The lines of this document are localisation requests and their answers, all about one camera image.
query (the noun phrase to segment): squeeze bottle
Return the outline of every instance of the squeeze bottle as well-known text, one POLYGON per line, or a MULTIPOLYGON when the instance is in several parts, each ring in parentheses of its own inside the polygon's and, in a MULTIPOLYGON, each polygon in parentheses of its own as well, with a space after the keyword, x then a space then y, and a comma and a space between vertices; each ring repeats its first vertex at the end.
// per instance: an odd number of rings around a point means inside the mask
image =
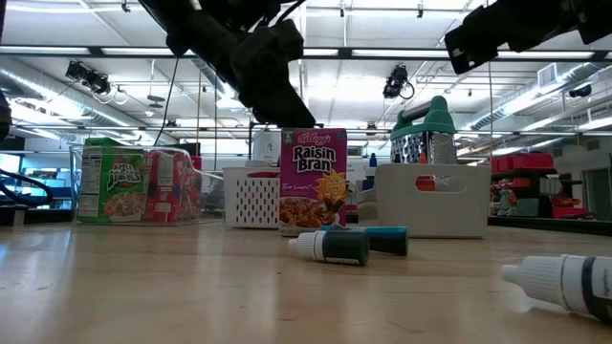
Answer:
POLYGON ((531 298, 612 324, 612 258, 530 256, 520 266, 503 266, 501 271, 504 281, 531 298))

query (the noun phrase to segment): white plastic basket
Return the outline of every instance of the white plastic basket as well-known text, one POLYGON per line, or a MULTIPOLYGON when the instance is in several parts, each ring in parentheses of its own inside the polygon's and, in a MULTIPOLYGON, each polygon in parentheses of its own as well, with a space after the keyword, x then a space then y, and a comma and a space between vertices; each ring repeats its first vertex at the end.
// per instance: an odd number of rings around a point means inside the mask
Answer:
POLYGON ((223 169, 226 226, 278 228, 278 178, 249 178, 252 173, 276 172, 274 167, 223 169))

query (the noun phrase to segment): metal grater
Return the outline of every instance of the metal grater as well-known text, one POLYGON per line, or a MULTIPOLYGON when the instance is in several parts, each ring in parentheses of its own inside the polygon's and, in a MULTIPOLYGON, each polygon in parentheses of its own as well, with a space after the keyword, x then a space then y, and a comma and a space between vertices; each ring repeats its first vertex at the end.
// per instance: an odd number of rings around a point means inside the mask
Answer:
POLYGON ((391 161, 419 163, 421 154, 425 154, 427 163, 456 164, 454 133, 443 97, 435 97, 430 103, 410 111, 401 111, 391 133, 391 161), (422 124, 412 124, 413 120, 423 117, 422 124))

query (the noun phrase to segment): white storage bin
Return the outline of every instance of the white storage bin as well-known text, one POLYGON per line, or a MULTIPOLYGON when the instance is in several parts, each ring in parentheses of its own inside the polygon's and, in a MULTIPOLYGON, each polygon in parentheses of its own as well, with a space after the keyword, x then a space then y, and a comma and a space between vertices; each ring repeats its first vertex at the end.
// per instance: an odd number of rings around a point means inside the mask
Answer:
POLYGON ((376 169, 380 226, 407 226, 410 237, 482 238, 489 216, 489 166, 384 164, 376 169), (420 191, 420 176, 448 176, 464 187, 420 191))
POLYGON ((276 167, 223 169, 226 226, 278 228, 278 178, 249 178, 252 173, 275 172, 276 167))

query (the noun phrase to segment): red box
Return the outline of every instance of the red box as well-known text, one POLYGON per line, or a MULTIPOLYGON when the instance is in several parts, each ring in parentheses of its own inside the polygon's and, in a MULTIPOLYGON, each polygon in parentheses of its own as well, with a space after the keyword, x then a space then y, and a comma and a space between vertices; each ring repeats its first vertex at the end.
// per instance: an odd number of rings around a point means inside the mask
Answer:
POLYGON ((516 169, 552 169, 553 156, 544 153, 520 153, 508 157, 493 158, 492 172, 506 172, 516 169))
POLYGON ((545 153, 524 153, 513 156, 513 169, 552 169, 553 156, 545 153))
POLYGON ((145 154, 148 188, 142 218, 171 222, 197 218, 201 208, 202 177, 183 154, 145 154))
POLYGON ((497 160, 498 172, 506 172, 514 170, 513 157, 503 157, 497 160))
POLYGON ((553 206, 553 217, 555 219, 563 219, 568 217, 575 217, 579 215, 584 215, 589 212, 589 209, 585 208, 574 208, 567 206, 553 206))

